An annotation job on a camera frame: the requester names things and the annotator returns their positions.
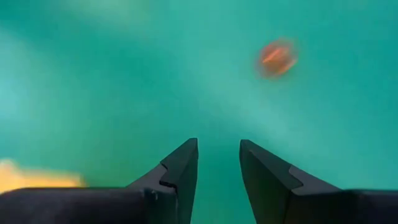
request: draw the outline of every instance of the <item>orange object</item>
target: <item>orange object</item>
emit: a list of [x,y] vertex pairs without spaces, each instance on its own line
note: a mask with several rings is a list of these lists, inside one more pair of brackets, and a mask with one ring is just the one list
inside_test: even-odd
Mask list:
[[284,74],[296,61],[291,46],[281,40],[271,42],[261,52],[261,64],[267,70],[267,76]]
[[0,194],[26,187],[84,187],[79,175],[24,171],[10,160],[0,161]]

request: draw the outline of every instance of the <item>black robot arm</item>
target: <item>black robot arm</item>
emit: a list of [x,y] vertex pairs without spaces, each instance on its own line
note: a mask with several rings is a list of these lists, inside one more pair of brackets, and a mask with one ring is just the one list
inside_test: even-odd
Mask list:
[[197,183],[189,139],[125,188],[20,189],[0,195],[1,224],[189,224]]
[[258,224],[398,223],[398,191],[340,190],[249,140],[239,158]]

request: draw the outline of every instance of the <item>teal background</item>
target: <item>teal background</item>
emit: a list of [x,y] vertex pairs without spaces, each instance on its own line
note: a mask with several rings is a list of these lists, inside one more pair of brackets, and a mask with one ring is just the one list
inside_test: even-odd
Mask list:
[[[396,1],[0,2],[0,157],[123,186],[190,137],[192,223],[254,223],[251,139],[342,188],[398,188]],[[278,80],[259,51],[289,38]]]

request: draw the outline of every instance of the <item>blurry orange ball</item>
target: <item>blurry orange ball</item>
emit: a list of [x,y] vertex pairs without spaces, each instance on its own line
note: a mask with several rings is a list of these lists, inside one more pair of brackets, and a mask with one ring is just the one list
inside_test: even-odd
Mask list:
[[292,47],[286,41],[273,41],[261,52],[261,65],[266,70],[266,76],[283,75],[296,61]]

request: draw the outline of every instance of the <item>yellow object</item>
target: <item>yellow object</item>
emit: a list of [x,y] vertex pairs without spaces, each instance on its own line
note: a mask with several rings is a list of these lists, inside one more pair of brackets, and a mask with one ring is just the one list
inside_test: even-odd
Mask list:
[[84,187],[79,175],[19,170],[11,160],[0,161],[0,193],[25,187]]

